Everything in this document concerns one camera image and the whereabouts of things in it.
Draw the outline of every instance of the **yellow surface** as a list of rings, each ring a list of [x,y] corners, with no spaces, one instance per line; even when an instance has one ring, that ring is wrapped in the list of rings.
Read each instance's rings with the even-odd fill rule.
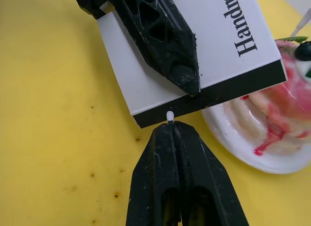
[[[300,20],[283,0],[259,3],[275,38]],[[224,164],[250,225],[310,222],[310,167],[262,173],[227,152],[201,112],[179,120]],[[0,226],[123,226],[154,128],[132,120],[96,21],[75,0],[0,0]]]

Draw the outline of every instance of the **white tip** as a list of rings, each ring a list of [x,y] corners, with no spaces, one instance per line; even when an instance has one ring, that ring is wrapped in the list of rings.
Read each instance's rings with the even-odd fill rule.
[[[174,113],[172,111],[168,111],[166,113],[166,119],[171,122],[171,121],[174,121]]]

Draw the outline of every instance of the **black stripe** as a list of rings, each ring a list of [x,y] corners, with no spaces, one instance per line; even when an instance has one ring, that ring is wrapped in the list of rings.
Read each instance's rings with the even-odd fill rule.
[[[247,73],[201,89],[195,97],[189,95],[159,105],[134,115],[140,128],[166,120],[166,112],[171,110],[175,117],[220,104],[251,92],[286,81],[281,61],[275,61]]]

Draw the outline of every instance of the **white plate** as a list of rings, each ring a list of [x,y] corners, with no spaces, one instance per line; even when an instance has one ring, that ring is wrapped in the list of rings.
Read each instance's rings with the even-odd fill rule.
[[[223,104],[203,110],[203,117],[220,143],[246,164],[266,173],[290,174],[308,165],[311,160],[311,146],[303,146],[296,153],[287,156],[264,153],[254,154],[254,146],[244,139],[228,122]]]

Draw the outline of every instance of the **white box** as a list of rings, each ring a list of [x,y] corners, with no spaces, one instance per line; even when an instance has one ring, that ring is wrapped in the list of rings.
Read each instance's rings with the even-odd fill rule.
[[[256,0],[173,1],[197,38],[201,93],[195,97],[144,62],[115,11],[97,20],[124,99],[140,127],[165,121],[168,110],[177,117],[286,81]]]

